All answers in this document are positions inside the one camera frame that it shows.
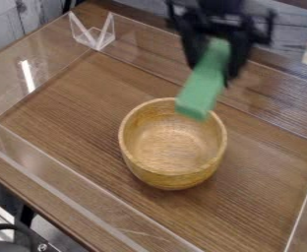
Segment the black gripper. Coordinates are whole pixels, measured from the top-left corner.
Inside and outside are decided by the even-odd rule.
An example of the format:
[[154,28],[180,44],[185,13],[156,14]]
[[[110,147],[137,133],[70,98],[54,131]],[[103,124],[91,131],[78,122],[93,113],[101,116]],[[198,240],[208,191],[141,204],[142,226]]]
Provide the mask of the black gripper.
[[224,87],[238,77],[253,43],[269,45],[276,13],[256,14],[244,0],[165,0],[168,24],[181,37],[186,62],[194,67],[206,49],[206,36],[222,40]]

